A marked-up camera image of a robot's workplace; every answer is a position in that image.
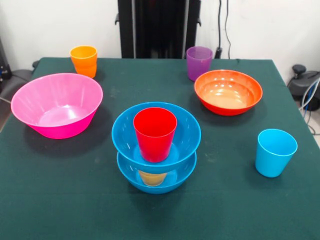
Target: blue cup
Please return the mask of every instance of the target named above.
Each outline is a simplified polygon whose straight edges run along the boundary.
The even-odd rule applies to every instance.
[[[279,176],[298,149],[297,141],[279,129],[260,132],[256,149],[255,168],[265,177]]]

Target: white cable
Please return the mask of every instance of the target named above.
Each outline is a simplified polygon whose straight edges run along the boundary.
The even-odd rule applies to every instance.
[[[315,80],[307,89],[306,91],[304,92],[303,94],[303,98],[302,98],[302,106],[299,107],[299,110],[303,109],[305,106],[308,105],[308,103],[311,101],[311,99],[314,97],[314,95],[316,94],[316,91],[317,91],[317,88],[318,88],[318,85],[320,83],[320,78],[318,78],[317,80]],[[306,99],[306,96],[309,92],[309,90],[313,87],[313,85],[315,85],[313,91],[312,91],[312,94],[311,96],[309,97],[309,99],[305,102],[305,99]]]
[[[9,101],[9,100],[7,100],[7,99],[5,99],[5,98],[3,98],[3,97],[0,97],[0,100],[6,102],[6,103],[8,103],[8,104],[11,104],[11,101]]]

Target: purple cup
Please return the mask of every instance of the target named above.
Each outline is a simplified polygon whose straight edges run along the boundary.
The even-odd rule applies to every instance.
[[[195,81],[200,75],[209,71],[212,56],[211,49],[204,46],[193,46],[186,51],[186,65],[190,80]]]

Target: white wall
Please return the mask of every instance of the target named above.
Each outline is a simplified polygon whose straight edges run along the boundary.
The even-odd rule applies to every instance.
[[[222,0],[222,57],[226,0]],[[202,0],[196,44],[216,50],[219,0]],[[320,70],[319,0],[229,0],[231,58],[273,59],[283,79],[300,63]],[[94,45],[100,57],[120,58],[117,0],[0,0],[0,37],[12,69],[46,57],[67,57]]]
[[[14,69],[41,57],[68,57],[93,45],[99,57],[121,58],[117,0],[0,0],[0,37]]]
[[[218,46],[218,0],[202,0],[196,44]],[[292,77],[292,65],[320,71],[319,0],[229,0],[227,32],[231,58],[272,59],[282,78]],[[226,0],[222,0],[222,57],[228,53],[225,35]]]

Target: pink bowl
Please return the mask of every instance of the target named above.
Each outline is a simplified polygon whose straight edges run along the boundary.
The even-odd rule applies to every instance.
[[[57,73],[21,87],[12,98],[11,111],[43,136],[66,139],[88,127],[102,98],[102,88],[92,78]]]

